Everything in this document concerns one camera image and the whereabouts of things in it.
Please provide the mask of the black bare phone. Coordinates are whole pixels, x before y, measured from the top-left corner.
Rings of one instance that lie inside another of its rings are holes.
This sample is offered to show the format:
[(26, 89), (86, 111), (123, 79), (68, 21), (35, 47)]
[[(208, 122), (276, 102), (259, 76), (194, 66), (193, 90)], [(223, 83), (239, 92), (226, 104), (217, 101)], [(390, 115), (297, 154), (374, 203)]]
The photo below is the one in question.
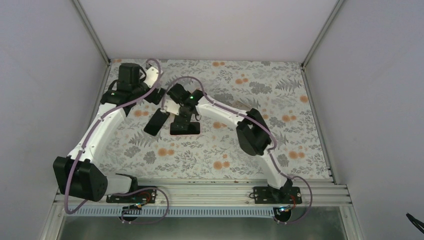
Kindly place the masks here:
[(170, 113), (162, 111), (160, 108), (156, 110), (150, 118), (143, 131), (151, 136), (156, 136), (170, 117)]

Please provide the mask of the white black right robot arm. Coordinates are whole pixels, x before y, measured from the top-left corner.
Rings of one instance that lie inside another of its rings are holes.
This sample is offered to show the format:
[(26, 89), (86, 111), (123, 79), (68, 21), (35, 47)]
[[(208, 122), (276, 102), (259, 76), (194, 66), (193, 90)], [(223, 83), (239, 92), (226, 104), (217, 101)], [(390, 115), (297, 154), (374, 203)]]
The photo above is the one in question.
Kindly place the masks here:
[(267, 178), (268, 196), (278, 204), (290, 197), (292, 180), (277, 166), (272, 156), (274, 141), (262, 115), (255, 108), (245, 111), (216, 101), (201, 90), (189, 92), (176, 83), (166, 91), (169, 100), (163, 101), (163, 110), (175, 115), (170, 124), (171, 135), (198, 135), (200, 117), (215, 119), (235, 128), (240, 148), (257, 157)]

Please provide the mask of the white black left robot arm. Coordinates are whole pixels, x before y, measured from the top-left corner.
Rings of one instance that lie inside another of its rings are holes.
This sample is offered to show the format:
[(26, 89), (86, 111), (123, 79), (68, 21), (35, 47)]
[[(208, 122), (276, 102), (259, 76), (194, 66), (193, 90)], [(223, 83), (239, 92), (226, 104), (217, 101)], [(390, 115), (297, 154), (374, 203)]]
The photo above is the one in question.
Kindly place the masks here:
[(118, 67), (112, 81), (100, 99), (100, 104), (88, 130), (65, 157), (53, 162), (54, 175), (61, 194), (85, 201), (98, 202), (104, 196), (119, 194), (131, 203), (139, 197), (137, 179), (125, 173), (104, 173), (100, 170), (103, 152), (117, 127), (141, 100), (157, 104), (164, 90), (159, 88), (160, 65), (125, 62)]

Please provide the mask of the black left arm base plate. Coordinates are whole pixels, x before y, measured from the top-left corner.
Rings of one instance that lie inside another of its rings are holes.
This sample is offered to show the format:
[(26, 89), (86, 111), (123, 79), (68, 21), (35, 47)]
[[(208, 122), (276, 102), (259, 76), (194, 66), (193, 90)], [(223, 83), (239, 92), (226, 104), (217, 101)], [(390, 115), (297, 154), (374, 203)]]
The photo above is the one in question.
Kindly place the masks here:
[(132, 195), (120, 196), (120, 195), (108, 195), (106, 197), (107, 203), (119, 203), (119, 204), (154, 204), (156, 201), (157, 190), (153, 189), (154, 186), (138, 186), (138, 191)]

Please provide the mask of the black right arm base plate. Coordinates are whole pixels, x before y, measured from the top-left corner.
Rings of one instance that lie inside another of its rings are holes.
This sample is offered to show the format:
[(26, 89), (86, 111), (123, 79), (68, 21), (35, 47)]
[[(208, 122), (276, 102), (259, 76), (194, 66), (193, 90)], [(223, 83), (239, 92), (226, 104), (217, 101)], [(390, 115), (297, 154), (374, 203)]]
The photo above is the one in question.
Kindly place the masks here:
[(291, 187), (284, 193), (270, 186), (255, 186), (248, 195), (255, 204), (302, 204), (299, 187)]

